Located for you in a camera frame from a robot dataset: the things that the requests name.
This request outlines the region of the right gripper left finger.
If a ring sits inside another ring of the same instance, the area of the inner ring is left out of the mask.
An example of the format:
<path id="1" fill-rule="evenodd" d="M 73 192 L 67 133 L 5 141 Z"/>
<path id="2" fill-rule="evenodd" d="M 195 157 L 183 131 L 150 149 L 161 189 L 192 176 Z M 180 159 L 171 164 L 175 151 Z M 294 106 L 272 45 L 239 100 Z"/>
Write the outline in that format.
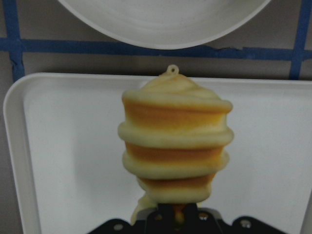
<path id="1" fill-rule="evenodd" d="M 91 234 L 172 234 L 175 231 L 175 212 L 170 204 L 158 204 L 137 213 L 130 224 L 123 219 L 110 219 L 96 227 Z"/>

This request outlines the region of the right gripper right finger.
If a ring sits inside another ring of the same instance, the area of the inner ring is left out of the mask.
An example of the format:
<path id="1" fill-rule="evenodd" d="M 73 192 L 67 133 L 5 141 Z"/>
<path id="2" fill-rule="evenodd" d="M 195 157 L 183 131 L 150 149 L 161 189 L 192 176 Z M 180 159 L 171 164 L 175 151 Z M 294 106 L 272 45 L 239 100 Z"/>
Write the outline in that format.
<path id="1" fill-rule="evenodd" d="M 175 206 L 175 220 L 182 234 L 283 234 L 284 232 L 250 216 L 226 223 L 214 209 L 198 208 L 195 203 Z"/>

